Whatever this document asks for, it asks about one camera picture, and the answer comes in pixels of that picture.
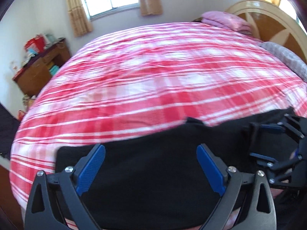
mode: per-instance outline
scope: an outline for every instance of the red and white plaid fabric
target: red and white plaid fabric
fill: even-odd
[[[194,117],[207,125],[273,109],[307,115],[306,83],[251,37],[201,23],[144,26],[82,48],[25,115],[10,181],[26,208],[39,170],[54,172],[61,146],[166,130]]]

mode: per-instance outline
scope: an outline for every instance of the pillow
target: pillow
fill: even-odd
[[[213,26],[213,27],[220,27],[220,28],[224,28],[224,29],[229,29],[231,30],[229,27],[223,25],[222,23],[219,23],[219,22],[216,22],[216,21],[212,21],[212,20],[208,20],[208,19],[202,19],[201,20],[202,23],[205,23],[205,24],[208,24],[210,26]]]
[[[298,77],[304,82],[307,82],[307,65],[294,52],[274,42],[263,42],[260,46],[280,59],[280,61],[285,63]]]
[[[251,32],[251,24],[242,18],[220,11],[209,11],[202,14],[204,19],[212,20],[229,27],[233,31],[248,30]]]

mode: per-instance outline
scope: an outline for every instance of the red bag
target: red bag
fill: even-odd
[[[25,44],[25,50],[27,51],[29,48],[32,48],[37,53],[41,53],[44,51],[45,47],[45,39],[42,35],[37,35],[35,38],[29,40]]]

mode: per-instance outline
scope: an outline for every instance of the window sill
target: window sill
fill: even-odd
[[[125,6],[113,8],[111,10],[108,10],[108,11],[102,12],[100,14],[91,16],[91,21],[95,21],[95,20],[102,18],[102,17],[105,17],[105,16],[109,16],[109,15],[116,14],[116,13],[126,11],[126,10],[136,9],[136,8],[139,8],[139,7],[140,7],[139,3],[134,3],[134,4],[130,4],[130,5],[125,5]]]

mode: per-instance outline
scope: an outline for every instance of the wooden headboard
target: wooden headboard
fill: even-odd
[[[282,45],[307,63],[307,35],[298,23],[279,7],[262,0],[243,0],[228,8],[226,12],[251,23],[255,38]]]

